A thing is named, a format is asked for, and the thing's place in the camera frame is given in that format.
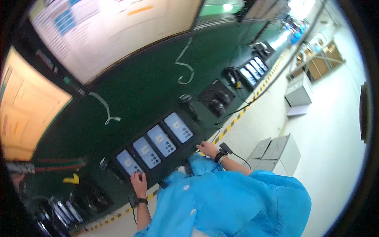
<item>white cable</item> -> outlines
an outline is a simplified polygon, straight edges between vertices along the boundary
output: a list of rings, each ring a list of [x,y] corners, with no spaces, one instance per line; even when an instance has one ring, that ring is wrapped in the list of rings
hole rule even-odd
[[[189,47],[189,45],[191,44],[191,42],[192,42],[192,37],[189,38],[188,43],[187,43],[187,45],[184,47],[182,53],[181,53],[181,54],[179,55],[179,57],[175,60],[175,64],[186,66],[186,67],[191,71],[191,73],[192,73],[192,74],[191,74],[191,77],[189,78],[189,81],[188,81],[188,82],[182,82],[181,79],[183,78],[183,76],[179,77],[179,79],[178,79],[178,83],[179,83],[179,84],[183,84],[183,85],[190,83],[190,82],[192,81],[193,75],[195,75],[195,70],[194,70],[190,65],[188,65],[188,64],[186,64],[186,63],[180,63],[180,62],[178,62],[179,59],[183,56],[183,54],[186,52],[186,50],[187,50],[187,48]]]
[[[108,115],[108,119],[105,121],[105,124],[104,124],[104,125],[107,125],[111,119],[116,120],[116,121],[120,121],[120,120],[121,120],[120,117],[111,117],[111,116],[110,116],[110,114],[109,114],[109,106],[108,106],[107,102],[106,102],[103,98],[101,98],[100,95],[96,94],[95,92],[90,92],[90,93],[88,93],[88,94],[89,94],[90,96],[93,96],[93,97],[95,97],[96,99],[98,99],[98,100],[99,100],[99,101],[105,106],[105,108],[106,108],[106,113],[107,113],[107,115]]]

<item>green workbench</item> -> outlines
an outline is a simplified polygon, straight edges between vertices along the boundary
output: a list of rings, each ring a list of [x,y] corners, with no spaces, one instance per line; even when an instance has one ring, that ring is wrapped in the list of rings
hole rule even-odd
[[[74,100],[51,124],[41,139],[32,162],[38,165],[40,159],[76,159],[84,157],[89,163],[78,170],[79,177],[89,174],[97,184],[114,201],[103,215],[94,216],[93,220],[114,211],[128,200],[126,196],[132,192],[130,183],[120,184],[109,172],[99,169],[103,157],[109,156],[125,142],[133,138],[158,117],[177,108],[178,97],[190,94],[196,97],[215,79],[220,79],[221,70],[226,66],[239,66],[251,57],[248,43],[260,31],[264,21],[236,22],[195,30],[189,34],[171,39],[168,44],[159,44],[125,60],[121,64],[104,73],[90,87],[109,105],[110,115],[121,117],[120,121],[111,120],[104,125],[106,109],[97,99],[86,96]],[[275,35],[280,25],[269,25],[260,41],[269,40]],[[195,70],[191,83],[180,85],[177,79],[183,76],[188,79],[191,72],[184,66],[174,64],[188,42],[193,40],[180,59]],[[242,89],[243,98],[250,92]],[[234,102],[228,107],[227,113],[236,110],[242,100],[236,94]],[[209,138],[219,122],[201,102],[194,101],[202,122],[207,129]],[[192,124],[198,131],[197,124]],[[173,157],[172,162],[164,163],[165,169],[148,176],[151,187],[160,178],[166,177],[175,167],[182,164],[195,150],[195,144],[201,142],[203,134],[194,139],[181,154]],[[63,183],[64,177],[72,177],[73,171],[46,171],[30,176],[26,181],[25,193],[28,196],[52,195],[67,198],[75,188],[74,184]]]

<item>human hand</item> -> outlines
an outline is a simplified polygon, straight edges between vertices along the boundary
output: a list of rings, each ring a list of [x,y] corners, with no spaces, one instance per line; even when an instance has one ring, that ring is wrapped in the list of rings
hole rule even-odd
[[[137,194],[137,198],[146,198],[147,191],[147,182],[146,182],[146,174],[137,172],[133,173],[130,177],[130,181],[132,182],[134,191]]]
[[[200,145],[196,145],[196,148],[204,153],[204,155],[210,156],[212,160],[214,160],[218,154],[217,148],[208,141],[203,141]]]

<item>black watch strap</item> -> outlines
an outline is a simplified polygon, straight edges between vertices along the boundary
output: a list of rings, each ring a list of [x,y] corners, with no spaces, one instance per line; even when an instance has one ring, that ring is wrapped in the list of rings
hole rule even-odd
[[[215,157],[215,162],[218,163],[218,161],[221,159],[221,157],[223,157],[225,154],[224,153],[217,153],[216,157]]]
[[[140,204],[140,203],[144,203],[146,205],[149,205],[149,202],[147,201],[147,199],[144,199],[144,198],[139,198],[138,199],[138,204]]]

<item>floor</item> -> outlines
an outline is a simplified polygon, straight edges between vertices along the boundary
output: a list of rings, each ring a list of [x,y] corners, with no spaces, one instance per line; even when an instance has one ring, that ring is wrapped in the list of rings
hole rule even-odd
[[[241,157],[248,157],[260,140],[288,133],[294,136],[301,153],[294,177],[303,183],[312,199],[311,214],[303,233],[306,237],[324,235],[339,216],[355,187],[365,151],[365,145],[360,141],[358,118],[359,85],[365,80],[363,63],[347,29],[336,33],[335,42],[346,64],[313,85],[313,103],[306,115],[291,119],[286,116],[289,105],[283,97],[288,84],[285,70],[216,144],[225,142]],[[276,73],[290,54],[285,55]],[[232,158],[240,164],[244,163],[234,156]],[[280,162],[274,173],[287,175]],[[149,201],[151,215],[154,214],[156,201],[156,197]],[[128,213],[84,235],[128,237],[133,236],[135,231],[133,214]]]

